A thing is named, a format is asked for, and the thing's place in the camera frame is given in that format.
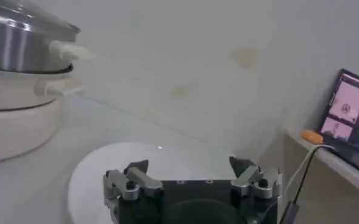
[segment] white backdrop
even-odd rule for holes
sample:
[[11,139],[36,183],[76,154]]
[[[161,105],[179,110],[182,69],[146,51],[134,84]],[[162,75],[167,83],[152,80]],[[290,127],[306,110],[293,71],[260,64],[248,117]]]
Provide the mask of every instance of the white backdrop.
[[98,53],[76,64],[87,97],[252,159],[359,74],[359,0],[34,2]]

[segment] stain on wall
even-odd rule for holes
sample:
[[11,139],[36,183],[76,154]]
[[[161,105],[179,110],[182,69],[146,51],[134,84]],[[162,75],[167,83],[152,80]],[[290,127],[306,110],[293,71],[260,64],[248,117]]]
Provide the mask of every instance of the stain on wall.
[[257,48],[239,48],[230,52],[229,57],[243,69],[257,68],[261,50]]
[[186,83],[175,87],[171,91],[171,96],[176,99],[190,98],[197,91],[196,83]]

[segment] white plastic handle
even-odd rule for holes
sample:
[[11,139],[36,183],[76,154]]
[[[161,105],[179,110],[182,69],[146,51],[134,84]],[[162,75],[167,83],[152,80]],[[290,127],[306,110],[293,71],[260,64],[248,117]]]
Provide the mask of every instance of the white plastic handle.
[[46,80],[36,85],[38,95],[67,96],[85,89],[85,85],[71,78]]
[[64,42],[54,40],[49,44],[49,50],[53,54],[59,55],[61,59],[64,60],[84,60],[95,58],[95,54],[92,53],[89,49],[77,46],[72,42]]

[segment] white round platform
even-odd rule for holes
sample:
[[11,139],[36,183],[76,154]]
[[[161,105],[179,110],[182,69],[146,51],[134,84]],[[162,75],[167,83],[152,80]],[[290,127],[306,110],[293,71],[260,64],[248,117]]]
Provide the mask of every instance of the white round platform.
[[102,176],[149,160],[147,174],[158,180],[235,179],[229,152],[189,152],[140,143],[115,143],[95,150],[76,167],[68,185],[68,210],[74,224],[113,224],[104,205]]

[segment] cable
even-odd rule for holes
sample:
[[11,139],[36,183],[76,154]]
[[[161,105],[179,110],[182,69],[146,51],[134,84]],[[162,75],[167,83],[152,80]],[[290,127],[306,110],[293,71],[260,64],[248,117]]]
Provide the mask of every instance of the cable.
[[305,181],[305,179],[306,179],[306,177],[307,177],[308,170],[309,170],[310,164],[311,164],[311,162],[312,162],[312,159],[313,159],[315,153],[316,153],[319,149],[321,149],[321,148],[329,148],[329,149],[335,150],[335,148],[332,147],[331,145],[324,145],[324,144],[323,144],[323,145],[315,145],[315,146],[312,148],[312,150],[311,150],[311,152],[310,152],[310,157],[309,157],[307,166],[306,166],[306,168],[305,168],[305,172],[304,172],[304,174],[303,174],[303,176],[302,176],[302,179],[301,179],[301,182],[300,182],[300,186],[299,186],[299,188],[298,188],[298,190],[297,190],[297,192],[296,192],[296,196],[294,197],[294,200],[293,200],[293,203],[294,203],[294,204],[297,204],[297,200],[298,200],[299,195],[300,195],[300,193],[301,193],[302,186],[304,185],[304,181]]
[[325,144],[319,144],[319,145],[314,145],[312,147],[312,149],[307,153],[306,157],[304,158],[304,160],[302,161],[302,163],[300,164],[299,168],[295,171],[295,173],[293,174],[293,176],[291,176],[289,183],[286,185],[286,189],[285,189],[285,193],[288,192],[289,188],[291,187],[294,179],[296,178],[296,176],[298,175],[298,173],[302,170],[302,168],[304,167],[305,163],[307,162],[307,160],[309,159],[309,157],[311,157],[312,153],[314,153],[314,151],[318,148],[329,148],[329,149],[334,149],[334,147],[332,147],[331,145],[325,145]]
[[288,185],[286,186],[286,193],[288,191],[288,188],[291,186],[293,180],[295,179],[295,177],[297,176],[297,174],[301,171],[301,169],[304,167],[305,163],[307,162],[307,166],[305,168],[305,172],[302,176],[301,182],[300,182],[300,186],[296,192],[296,196],[294,197],[294,200],[291,201],[289,200],[288,205],[285,208],[285,211],[283,212],[282,218],[280,220],[280,224],[293,224],[294,220],[296,219],[297,213],[299,211],[300,206],[297,205],[297,200],[299,198],[302,186],[304,185],[304,181],[307,177],[308,174],[308,169],[310,167],[310,164],[312,162],[312,159],[315,155],[315,153],[321,149],[321,148],[328,148],[328,149],[332,149],[335,150],[334,147],[332,147],[331,145],[315,145],[313,146],[313,148],[308,152],[308,154],[306,155],[305,159],[303,160],[303,162],[301,163],[301,165],[299,166],[299,168],[296,170],[296,172],[293,174],[293,176],[290,178]]

